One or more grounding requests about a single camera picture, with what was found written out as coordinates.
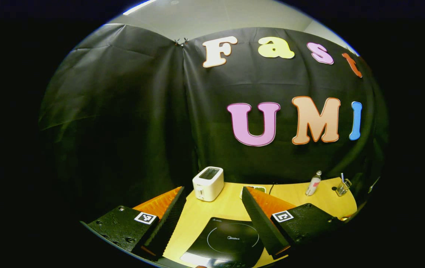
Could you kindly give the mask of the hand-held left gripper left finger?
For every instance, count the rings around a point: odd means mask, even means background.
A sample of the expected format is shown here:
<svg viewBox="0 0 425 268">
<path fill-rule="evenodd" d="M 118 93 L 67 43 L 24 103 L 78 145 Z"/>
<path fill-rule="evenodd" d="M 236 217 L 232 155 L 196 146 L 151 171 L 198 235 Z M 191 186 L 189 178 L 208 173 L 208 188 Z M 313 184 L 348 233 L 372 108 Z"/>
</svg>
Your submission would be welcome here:
<svg viewBox="0 0 425 268">
<path fill-rule="evenodd" d="M 184 186 L 130 186 L 80 199 L 80 218 L 114 246 L 151 261 L 160 259 L 187 198 Z"/>
</svg>

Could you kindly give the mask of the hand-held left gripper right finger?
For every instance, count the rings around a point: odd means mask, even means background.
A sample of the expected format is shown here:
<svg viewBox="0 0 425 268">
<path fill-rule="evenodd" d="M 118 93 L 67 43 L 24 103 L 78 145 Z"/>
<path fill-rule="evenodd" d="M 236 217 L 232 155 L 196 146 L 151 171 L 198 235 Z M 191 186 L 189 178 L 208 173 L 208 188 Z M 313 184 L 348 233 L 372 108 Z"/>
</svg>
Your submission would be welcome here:
<svg viewBox="0 0 425 268">
<path fill-rule="evenodd" d="M 241 200 L 274 259 L 328 239 L 343 226 L 342 220 L 309 202 L 295 206 L 252 187 L 242 188 Z"/>
</svg>

